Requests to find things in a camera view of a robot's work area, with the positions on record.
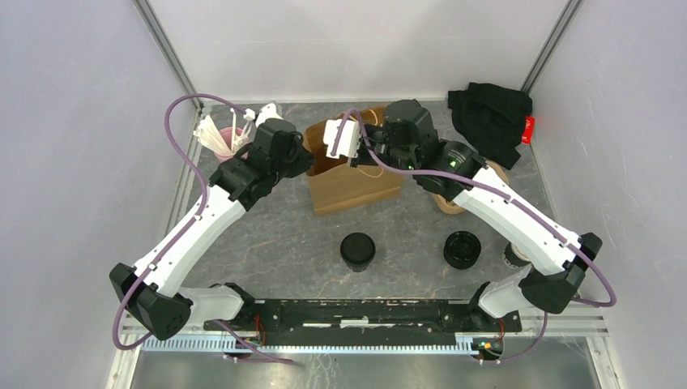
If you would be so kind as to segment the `brown paper bag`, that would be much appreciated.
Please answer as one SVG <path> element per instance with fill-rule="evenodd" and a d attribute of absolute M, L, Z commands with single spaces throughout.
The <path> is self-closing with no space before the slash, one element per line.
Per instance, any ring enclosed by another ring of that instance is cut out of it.
<path fill-rule="evenodd" d="M 322 141 L 326 123 L 305 130 L 304 146 L 314 156 L 306 172 L 314 213 L 323 216 L 400 195 L 403 177 L 378 166 L 349 167 L 345 159 L 326 156 Z"/>

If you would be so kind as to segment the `black cup lid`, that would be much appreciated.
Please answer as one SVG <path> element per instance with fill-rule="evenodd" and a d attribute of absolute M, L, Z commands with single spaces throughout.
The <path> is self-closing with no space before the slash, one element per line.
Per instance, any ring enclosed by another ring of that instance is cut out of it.
<path fill-rule="evenodd" d="M 339 253 L 342 259 L 374 258 L 376 245 L 366 233 L 350 233 L 341 241 Z"/>

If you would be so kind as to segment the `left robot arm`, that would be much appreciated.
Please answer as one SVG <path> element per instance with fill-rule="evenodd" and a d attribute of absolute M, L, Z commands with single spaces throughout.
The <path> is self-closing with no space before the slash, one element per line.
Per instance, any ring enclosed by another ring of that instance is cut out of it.
<path fill-rule="evenodd" d="M 254 308 L 232 284 L 184 288 L 182 283 L 216 238 L 268 196 L 284 178 L 313 164 L 303 136 L 282 118 L 258 125 L 254 141 L 210 176 L 198 202 L 152 251 L 134 265 L 117 264 L 109 279 L 120 301 L 117 316 L 133 316 L 158 340 L 175 336 L 188 322 L 223 319 L 235 330 L 254 321 Z"/>

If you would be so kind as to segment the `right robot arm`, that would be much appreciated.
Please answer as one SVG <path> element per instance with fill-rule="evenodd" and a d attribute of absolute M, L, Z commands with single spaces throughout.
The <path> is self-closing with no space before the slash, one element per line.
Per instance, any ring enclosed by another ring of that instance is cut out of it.
<path fill-rule="evenodd" d="M 480 218 L 507 241 L 506 254 L 526 265 L 475 292 L 467 317 L 479 331 L 522 308 L 560 314 L 578 302 L 578 289 L 603 242 L 594 233 L 577 234 L 548 218 L 516 193 L 486 159 L 465 143 L 439 136 L 431 113 L 417 100 L 397 100 L 371 125 L 354 109 L 332 124 L 331 158 L 378 165 L 409 175 L 424 190 Z"/>

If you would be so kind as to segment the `cardboard cup carrier stack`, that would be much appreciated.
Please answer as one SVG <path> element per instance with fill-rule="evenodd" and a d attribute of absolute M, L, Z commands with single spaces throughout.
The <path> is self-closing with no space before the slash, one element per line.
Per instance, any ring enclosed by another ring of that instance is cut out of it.
<path fill-rule="evenodd" d="M 497 163 L 488 160 L 487 165 L 495 171 L 498 177 L 506 184 L 510 184 L 510 179 L 507 177 L 505 170 Z M 439 194 L 432 194 L 434 202 L 437 204 L 438 208 L 447 215 L 458 215 L 465 212 L 465 209 L 456 205 L 453 202 L 449 202 L 444 199 Z"/>

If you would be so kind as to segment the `black cloth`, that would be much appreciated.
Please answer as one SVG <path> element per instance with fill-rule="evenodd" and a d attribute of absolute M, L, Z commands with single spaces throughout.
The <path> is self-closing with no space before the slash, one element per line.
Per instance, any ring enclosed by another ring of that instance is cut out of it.
<path fill-rule="evenodd" d="M 481 156 L 505 169 L 520 160 L 522 142 L 533 101 L 525 92 L 492 83 L 469 83 L 447 93 L 451 121 Z"/>

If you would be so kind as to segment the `stack of black lids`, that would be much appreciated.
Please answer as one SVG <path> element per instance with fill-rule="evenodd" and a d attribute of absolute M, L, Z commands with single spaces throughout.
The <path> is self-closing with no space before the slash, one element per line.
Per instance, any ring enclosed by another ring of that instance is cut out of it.
<path fill-rule="evenodd" d="M 480 240 L 468 231 L 453 232 L 443 247 L 443 257 L 452 267 L 467 270 L 475 265 L 481 252 Z"/>

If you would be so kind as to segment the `red tag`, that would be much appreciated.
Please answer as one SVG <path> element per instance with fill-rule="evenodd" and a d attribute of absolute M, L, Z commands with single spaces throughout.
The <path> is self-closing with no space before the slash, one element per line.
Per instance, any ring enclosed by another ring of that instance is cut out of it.
<path fill-rule="evenodd" d="M 534 129 L 536 126 L 536 119 L 532 116 L 526 116 L 525 128 L 522 133 L 521 142 L 530 144 L 533 138 Z"/>

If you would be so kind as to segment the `stack of paper cups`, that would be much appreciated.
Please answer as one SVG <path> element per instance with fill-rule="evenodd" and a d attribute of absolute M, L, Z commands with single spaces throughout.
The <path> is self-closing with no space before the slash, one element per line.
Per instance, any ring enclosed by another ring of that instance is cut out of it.
<path fill-rule="evenodd" d="M 507 267 L 520 268 L 531 264 L 530 259 L 512 243 L 508 243 L 501 256 L 503 263 Z"/>

